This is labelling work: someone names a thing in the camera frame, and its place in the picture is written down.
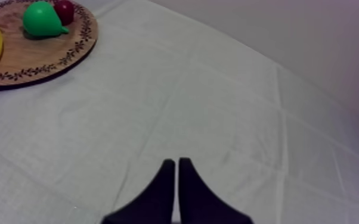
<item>decorative border pattern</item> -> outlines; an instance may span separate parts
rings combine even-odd
[[[15,0],[16,3],[33,3],[37,1],[38,0]],[[0,9],[7,5],[11,5],[13,2],[14,0],[7,0],[4,2],[0,2]],[[36,76],[39,73],[50,73],[51,71],[57,69],[57,66],[66,66],[68,63],[70,63],[73,60],[73,58],[75,58],[75,56],[78,53],[84,50],[85,42],[88,42],[92,38],[91,36],[92,21],[91,21],[91,17],[85,11],[83,6],[74,3],[74,10],[75,13],[78,14],[79,18],[82,20],[81,32],[80,32],[81,39],[80,41],[75,42],[74,48],[71,48],[66,52],[66,56],[60,58],[57,64],[45,64],[43,66],[36,68],[23,69],[15,73],[9,73],[9,72],[0,73],[0,80],[8,79],[13,81],[18,81],[19,79],[25,76],[32,77],[32,76]]]

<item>crease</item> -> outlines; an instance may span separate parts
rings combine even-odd
[[[128,162],[128,163],[126,164],[126,169],[125,169],[124,178],[123,178],[123,180],[122,180],[122,182],[121,182],[121,185],[120,185],[120,188],[119,188],[119,190],[118,190],[118,192],[117,192],[117,197],[116,197],[116,198],[114,199],[114,201],[113,201],[111,211],[114,211],[114,210],[115,210],[115,207],[117,206],[118,199],[120,198],[120,195],[121,195],[122,191],[124,190],[124,186],[125,186],[125,184],[126,184],[127,181],[128,181],[129,170],[130,170],[130,165],[129,165],[129,164],[130,164],[130,163],[131,163],[131,162]]]

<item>apple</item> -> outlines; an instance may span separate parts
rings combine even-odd
[[[54,10],[57,12],[63,26],[72,23],[74,20],[74,5],[67,0],[61,0],[54,4]]]

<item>wall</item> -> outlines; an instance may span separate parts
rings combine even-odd
[[[359,0],[152,0],[289,68],[359,113]]]

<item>pear stem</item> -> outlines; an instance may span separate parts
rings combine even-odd
[[[62,26],[62,27],[61,27],[61,32],[62,32],[62,33],[69,33],[70,30],[69,30],[68,28]]]

